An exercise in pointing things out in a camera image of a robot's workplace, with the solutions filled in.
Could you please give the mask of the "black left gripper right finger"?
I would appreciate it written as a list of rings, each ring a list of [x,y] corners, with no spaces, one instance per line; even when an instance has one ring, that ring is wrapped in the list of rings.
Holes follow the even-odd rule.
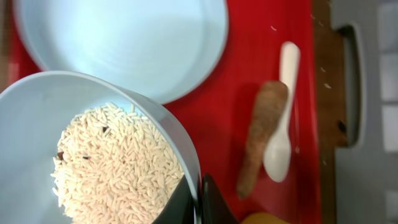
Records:
[[[239,224],[210,174],[202,178],[201,209],[204,224]]]

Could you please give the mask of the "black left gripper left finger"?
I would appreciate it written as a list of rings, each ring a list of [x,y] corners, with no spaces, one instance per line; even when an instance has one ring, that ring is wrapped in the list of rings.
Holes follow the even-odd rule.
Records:
[[[182,177],[160,215],[153,224],[194,224],[194,204],[188,182]]]

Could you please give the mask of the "yellow plastic cup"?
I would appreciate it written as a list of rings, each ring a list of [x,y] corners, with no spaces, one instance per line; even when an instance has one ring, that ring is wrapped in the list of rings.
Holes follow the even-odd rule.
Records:
[[[289,224],[270,213],[252,213],[248,215],[241,224]]]

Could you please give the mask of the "white rice pile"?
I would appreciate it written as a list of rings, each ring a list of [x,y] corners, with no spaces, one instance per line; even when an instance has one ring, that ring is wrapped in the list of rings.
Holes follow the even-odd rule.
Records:
[[[57,151],[53,192],[73,223],[152,223],[183,177],[155,124],[113,103],[76,115]]]

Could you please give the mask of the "white plastic spoon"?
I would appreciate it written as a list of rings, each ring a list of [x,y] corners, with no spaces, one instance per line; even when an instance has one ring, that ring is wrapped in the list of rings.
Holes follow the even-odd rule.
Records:
[[[288,97],[278,127],[267,145],[263,165],[267,175],[282,182],[289,171],[292,145],[289,137],[290,117],[300,63],[300,49],[293,42],[284,42],[280,50],[279,80],[286,84]]]

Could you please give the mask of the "brown wooden stick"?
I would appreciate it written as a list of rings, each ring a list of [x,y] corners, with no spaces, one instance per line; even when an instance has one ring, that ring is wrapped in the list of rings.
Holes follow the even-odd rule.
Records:
[[[240,199],[247,198],[254,189],[264,152],[278,127],[287,104],[288,94],[286,84],[280,81],[269,81],[260,87],[256,95],[243,163],[236,184],[236,192]]]

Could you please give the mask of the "light blue plate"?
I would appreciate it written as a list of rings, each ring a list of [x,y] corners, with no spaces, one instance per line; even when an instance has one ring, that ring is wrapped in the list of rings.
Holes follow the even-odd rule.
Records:
[[[17,0],[42,70],[81,72],[165,104],[202,84],[228,36],[225,0]]]

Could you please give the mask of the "pale green bowl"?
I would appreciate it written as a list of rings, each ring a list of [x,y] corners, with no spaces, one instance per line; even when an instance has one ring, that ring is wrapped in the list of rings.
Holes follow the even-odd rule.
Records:
[[[112,102],[147,116],[176,154],[201,223],[201,172],[190,136],[164,106],[90,75],[49,71],[29,75],[1,93],[1,222],[70,223],[53,193],[53,158],[76,114]]]

